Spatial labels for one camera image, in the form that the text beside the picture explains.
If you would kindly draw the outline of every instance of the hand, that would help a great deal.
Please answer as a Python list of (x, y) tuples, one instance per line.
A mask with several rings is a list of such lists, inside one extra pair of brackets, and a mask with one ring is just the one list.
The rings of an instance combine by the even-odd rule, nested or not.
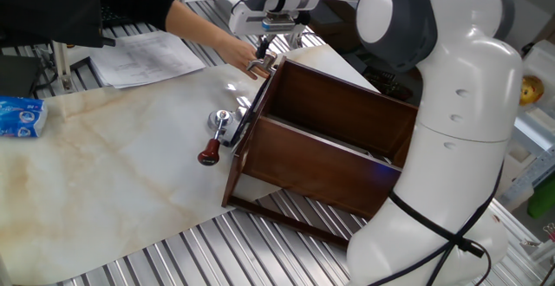
[(249, 43), (241, 41), (233, 36), (226, 36), (216, 46), (216, 52), (224, 59), (225, 62), (235, 66), (236, 68), (249, 75), (254, 80), (257, 80), (257, 75), (268, 78), (270, 75), (260, 68), (254, 68), (252, 72), (246, 70), (250, 61), (257, 59), (257, 50)]

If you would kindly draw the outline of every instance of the paper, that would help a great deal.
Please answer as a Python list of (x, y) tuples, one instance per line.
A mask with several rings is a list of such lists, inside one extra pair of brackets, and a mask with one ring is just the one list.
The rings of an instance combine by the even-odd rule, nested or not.
[(116, 39), (115, 47), (91, 49), (102, 83), (135, 87), (191, 73), (205, 64), (177, 36), (163, 31)]

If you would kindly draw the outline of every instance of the human arm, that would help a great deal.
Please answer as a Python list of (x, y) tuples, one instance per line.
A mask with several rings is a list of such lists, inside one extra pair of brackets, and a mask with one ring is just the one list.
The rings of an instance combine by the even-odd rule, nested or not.
[[(247, 42), (227, 34), (222, 29), (198, 16), (177, 0), (101, 0), (116, 14), (127, 16), (137, 22), (146, 22), (154, 27), (170, 32), (181, 38), (191, 40), (215, 49), (224, 61), (248, 74), (249, 61), (255, 60), (256, 50)], [(268, 75), (255, 69), (263, 77)]]

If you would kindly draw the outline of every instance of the metal handle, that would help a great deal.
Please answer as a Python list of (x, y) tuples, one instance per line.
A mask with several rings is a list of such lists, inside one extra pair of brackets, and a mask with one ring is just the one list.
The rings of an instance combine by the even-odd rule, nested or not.
[(204, 166), (214, 166), (218, 164), (219, 161), (219, 136), (224, 132), (223, 128), (230, 120), (231, 116), (229, 112), (225, 110), (220, 110), (216, 112), (216, 124), (218, 127), (216, 128), (216, 133), (214, 134), (213, 139), (208, 141), (206, 145), (206, 149), (200, 152), (197, 160), (200, 164)]
[(273, 68), (273, 65), (277, 58), (278, 55), (276, 53), (266, 52), (266, 56), (263, 60), (250, 61), (246, 70), (251, 71), (253, 68), (258, 67), (270, 73), (270, 77), (272, 77), (276, 73), (276, 69)]

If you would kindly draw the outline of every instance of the metal slatted table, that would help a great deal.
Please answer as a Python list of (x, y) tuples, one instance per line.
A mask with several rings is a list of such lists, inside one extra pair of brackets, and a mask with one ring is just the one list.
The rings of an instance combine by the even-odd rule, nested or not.
[[(200, 16), (230, 31), (214, 0), (186, 3)], [(157, 31), (145, 23), (106, 28), (104, 36), (117, 38)], [(255, 44), (255, 36), (239, 36)], [(304, 46), (323, 44), (317, 36), (304, 36)], [(207, 67), (224, 64), (211, 48), (184, 41)], [(38, 49), (48, 49), (46, 45)], [(277, 36), (270, 50), (288, 51), (284, 36)], [(2, 49), (4, 55), (38, 56), (31, 47)], [(102, 88), (89, 66), (72, 71), (77, 91)], [(42, 72), (39, 83), (52, 78)], [(36, 98), (64, 94), (59, 83), (36, 91)], [(349, 239), (367, 220), (285, 190), (256, 202), (301, 222)], [(539, 285), (546, 270), (534, 265), (519, 246), (523, 239), (538, 241), (497, 201), (491, 208), (507, 228), (510, 246), (507, 256), (495, 265), (485, 285)], [(165, 239), (96, 270), (49, 286), (185, 286), (185, 285), (344, 285), (349, 280), (346, 254), (332, 245), (317, 241), (264, 218), (239, 210), (230, 211), (191, 230)]]

